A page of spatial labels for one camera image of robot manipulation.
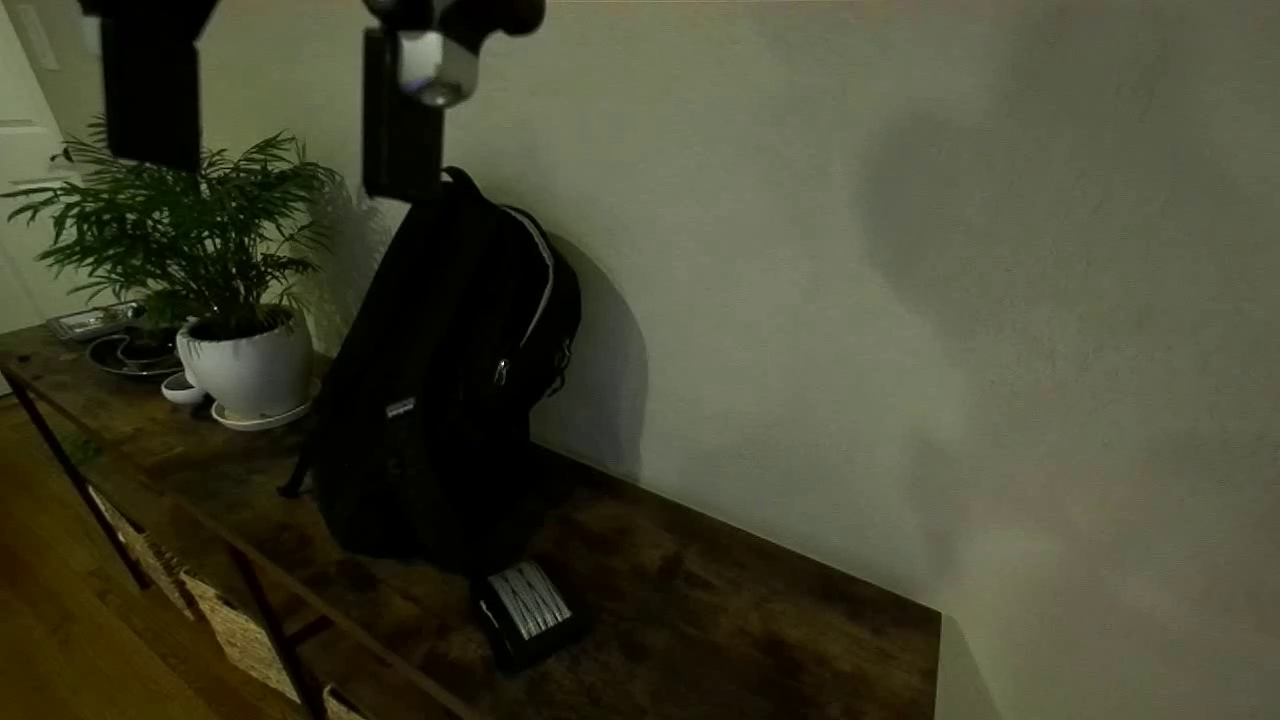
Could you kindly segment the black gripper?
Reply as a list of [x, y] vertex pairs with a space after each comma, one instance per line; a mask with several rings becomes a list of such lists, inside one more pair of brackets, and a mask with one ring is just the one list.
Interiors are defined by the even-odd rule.
[[395, 37], [363, 33], [360, 180], [367, 196], [416, 201], [442, 175], [442, 114], [395, 76]]

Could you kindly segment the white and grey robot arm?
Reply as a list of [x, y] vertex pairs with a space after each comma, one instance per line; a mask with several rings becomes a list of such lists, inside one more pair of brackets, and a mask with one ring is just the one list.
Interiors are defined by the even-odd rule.
[[416, 201], [442, 180], [443, 111], [479, 85], [483, 40], [534, 37], [550, 0], [363, 0], [360, 182]]

